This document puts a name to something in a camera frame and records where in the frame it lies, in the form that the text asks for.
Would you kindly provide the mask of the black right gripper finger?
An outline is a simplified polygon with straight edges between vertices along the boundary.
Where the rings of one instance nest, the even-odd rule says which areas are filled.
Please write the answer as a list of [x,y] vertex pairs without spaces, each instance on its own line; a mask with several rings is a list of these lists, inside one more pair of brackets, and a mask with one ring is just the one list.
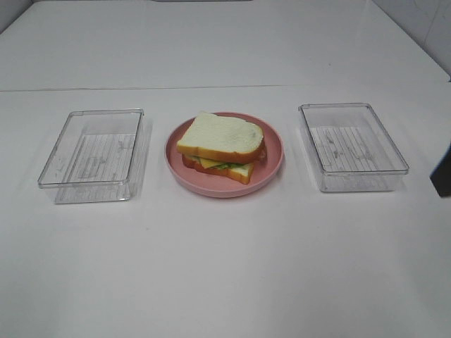
[[451,195],[451,147],[441,158],[430,175],[430,180],[439,196]]

